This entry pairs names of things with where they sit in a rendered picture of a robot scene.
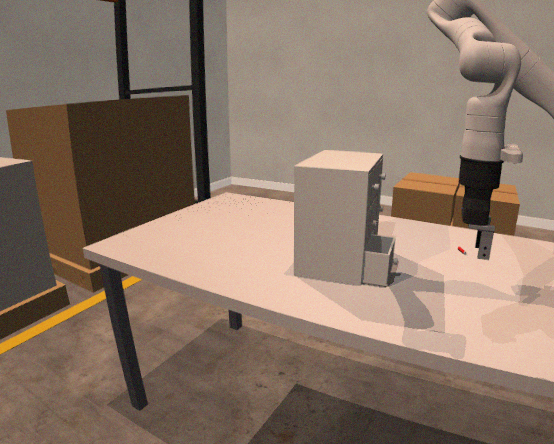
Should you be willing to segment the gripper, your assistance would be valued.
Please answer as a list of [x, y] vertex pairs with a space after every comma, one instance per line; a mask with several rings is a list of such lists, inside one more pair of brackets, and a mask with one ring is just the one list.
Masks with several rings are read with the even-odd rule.
[[504, 133], [465, 129], [460, 158], [459, 184], [466, 186], [462, 220], [478, 230], [477, 259], [489, 260], [495, 231], [490, 225], [491, 195], [499, 188], [502, 163], [522, 163], [523, 153], [516, 144], [504, 145]]

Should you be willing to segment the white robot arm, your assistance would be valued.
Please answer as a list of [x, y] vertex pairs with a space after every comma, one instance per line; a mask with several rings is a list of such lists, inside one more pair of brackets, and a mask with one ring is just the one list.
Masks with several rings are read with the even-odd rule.
[[480, 0], [434, 0], [427, 15], [461, 51], [461, 75], [495, 83], [488, 95], [468, 100], [465, 129], [503, 133], [513, 89], [554, 119], [554, 73]]

